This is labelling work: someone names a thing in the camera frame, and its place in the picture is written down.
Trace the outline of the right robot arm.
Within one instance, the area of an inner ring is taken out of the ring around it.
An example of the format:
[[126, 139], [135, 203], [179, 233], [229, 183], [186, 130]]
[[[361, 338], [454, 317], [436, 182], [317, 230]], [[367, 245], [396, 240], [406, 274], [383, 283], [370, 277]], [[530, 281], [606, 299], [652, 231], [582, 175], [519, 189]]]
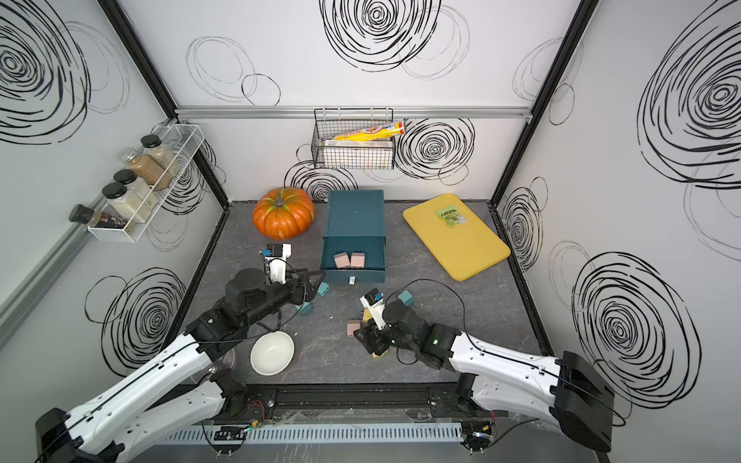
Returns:
[[379, 292], [360, 302], [370, 319], [353, 336], [368, 353], [409, 351], [429, 368], [457, 372], [459, 395], [471, 410], [524, 415], [557, 426], [585, 448], [611, 451], [615, 391], [582, 356], [538, 356], [492, 345], [429, 323], [399, 300], [386, 303]]

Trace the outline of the pink plug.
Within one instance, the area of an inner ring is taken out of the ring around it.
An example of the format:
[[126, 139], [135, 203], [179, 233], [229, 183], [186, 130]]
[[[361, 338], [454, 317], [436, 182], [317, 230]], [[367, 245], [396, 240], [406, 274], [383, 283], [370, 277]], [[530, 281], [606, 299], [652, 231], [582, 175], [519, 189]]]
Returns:
[[350, 267], [362, 269], [366, 265], [366, 255], [362, 252], [353, 252], [350, 254]]
[[347, 252], [335, 254], [333, 260], [337, 269], [346, 269], [351, 267], [351, 259]]
[[347, 335], [352, 338], [354, 336], [354, 332], [362, 328], [362, 321], [361, 320], [349, 320], [347, 322]]

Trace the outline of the teal drawer cabinet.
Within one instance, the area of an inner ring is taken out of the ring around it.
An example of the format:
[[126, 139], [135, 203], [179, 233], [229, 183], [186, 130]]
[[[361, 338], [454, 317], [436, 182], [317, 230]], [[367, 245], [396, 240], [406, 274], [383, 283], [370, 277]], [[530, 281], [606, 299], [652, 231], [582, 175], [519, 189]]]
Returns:
[[[381, 190], [336, 190], [328, 197], [320, 269], [330, 285], [380, 284], [386, 279], [386, 227]], [[341, 268], [339, 254], [362, 254], [360, 268]]]

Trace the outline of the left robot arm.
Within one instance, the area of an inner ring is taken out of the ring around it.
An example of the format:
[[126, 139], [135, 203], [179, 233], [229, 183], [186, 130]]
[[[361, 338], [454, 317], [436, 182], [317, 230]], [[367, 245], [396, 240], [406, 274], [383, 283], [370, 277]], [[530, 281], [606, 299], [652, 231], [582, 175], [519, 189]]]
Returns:
[[224, 296], [168, 346], [107, 391], [70, 411], [53, 408], [35, 424], [40, 462], [129, 462], [197, 422], [215, 418], [246, 389], [219, 372], [166, 400], [187, 377], [246, 341], [250, 328], [283, 306], [312, 301], [325, 271], [288, 270], [272, 281], [258, 268], [239, 271]]

